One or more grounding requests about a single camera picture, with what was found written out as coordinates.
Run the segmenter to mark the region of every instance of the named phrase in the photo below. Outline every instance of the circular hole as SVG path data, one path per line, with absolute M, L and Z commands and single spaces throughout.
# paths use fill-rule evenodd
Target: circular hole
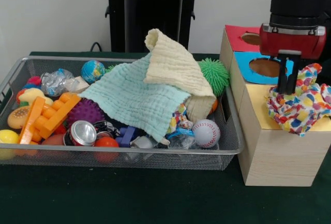
M 245 33 L 242 35 L 242 39 L 244 42 L 252 44 L 253 46 L 259 46 L 261 44 L 260 35 L 255 33 Z
M 267 58 L 256 58 L 249 63 L 249 67 L 257 74 L 276 78 L 279 76 L 280 62 Z

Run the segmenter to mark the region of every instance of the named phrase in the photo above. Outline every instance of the red robot arm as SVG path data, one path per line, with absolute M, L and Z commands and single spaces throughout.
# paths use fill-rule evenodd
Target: red robot arm
M 295 92 L 297 75 L 302 61 L 319 59 L 326 42 L 325 27 L 319 26 L 319 17 L 326 0 L 272 0 L 269 24 L 260 30 L 263 55 L 278 57 L 281 61 L 278 92 Z M 286 76 L 287 60 L 294 62 L 292 74 Z

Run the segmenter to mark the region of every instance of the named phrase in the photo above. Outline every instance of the yellow ball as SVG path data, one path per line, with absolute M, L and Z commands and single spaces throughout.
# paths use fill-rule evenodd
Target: yellow ball
M 18 144 L 19 135 L 11 130 L 0 131 L 0 143 L 2 144 Z M 0 160 L 7 160 L 15 157 L 14 149 L 0 148 Z
M 0 143 L 18 144 L 19 135 L 11 130 L 1 130 L 0 131 Z

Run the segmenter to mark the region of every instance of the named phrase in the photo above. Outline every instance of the black cable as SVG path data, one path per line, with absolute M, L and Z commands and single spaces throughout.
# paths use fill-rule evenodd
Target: black cable
M 102 52 L 102 48 L 101 48 L 101 45 L 98 43 L 98 42 L 94 42 L 91 49 L 90 49 L 90 52 L 93 52 L 93 49 L 94 47 L 97 46 L 99 48 L 99 51 Z

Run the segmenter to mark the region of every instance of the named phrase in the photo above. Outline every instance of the wire mesh basket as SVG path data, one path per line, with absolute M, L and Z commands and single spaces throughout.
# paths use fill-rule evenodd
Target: wire mesh basket
M 18 107 L 16 94 L 32 76 L 54 72 L 59 68 L 71 71 L 75 77 L 90 58 L 30 56 L 12 67 L 0 85 L 0 130 L 10 129 L 9 114 Z M 132 63 L 134 59 L 97 59 L 106 67 Z M 152 169 L 224 170 L 234 155 L 244 146 L 244 136 L 239 123 L 230 88 L 219 98 L 217 110 L 208 118 L 217 123 L 221 139 L 211 149 L 170 150 L 140 148 L 108 148 L 86 146 L 50 146 L 0 144 L 0 163 L 35 166 L 83 166 Z

